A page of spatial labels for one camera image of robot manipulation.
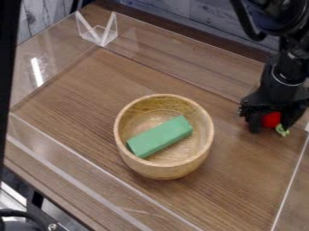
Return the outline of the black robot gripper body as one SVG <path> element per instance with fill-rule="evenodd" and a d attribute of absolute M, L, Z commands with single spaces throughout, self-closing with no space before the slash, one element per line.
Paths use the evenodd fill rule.
<path fill-rule="evenodd" d="M 292 96 L 288 92 L 266 92 L 258 88 L 241 100 L 240 116 L 245 117 L 248 110 L 261 111 L 266 114 L 280 112 L 283 115 L 283 105 L 304 103 L 309 107 L 309 90 L 301 88 Z"/>

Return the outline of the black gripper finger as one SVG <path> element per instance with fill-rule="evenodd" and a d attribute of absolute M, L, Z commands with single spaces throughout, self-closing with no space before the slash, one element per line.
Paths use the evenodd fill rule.
<path fill-rule="evenodd" d="M 293 103 L 283 105 L 283 127 L 285 130 L 289 130 L 295 123 L 303 117 L 307 111 L 308 105 L 304 103 Z"/>
<path fill-rule="evenodd" d="M 258 134 L 262 129 L 262 117 L 265 113 L 261 111 L 248 110 L 245 112 L 245 121 L 249 124 L 249 130 L 253 134 Z"/>

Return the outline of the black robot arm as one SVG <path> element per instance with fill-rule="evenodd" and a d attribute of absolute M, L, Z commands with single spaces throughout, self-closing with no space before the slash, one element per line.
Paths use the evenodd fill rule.
<path fill-rule="evenodd" d="M 288 132 L 309 108 L 309 0 L 229 0 L 249 38 L 279 38 L 260 87 L 241 99 L 240 116 L 252 133 L 264 127 Z"/>

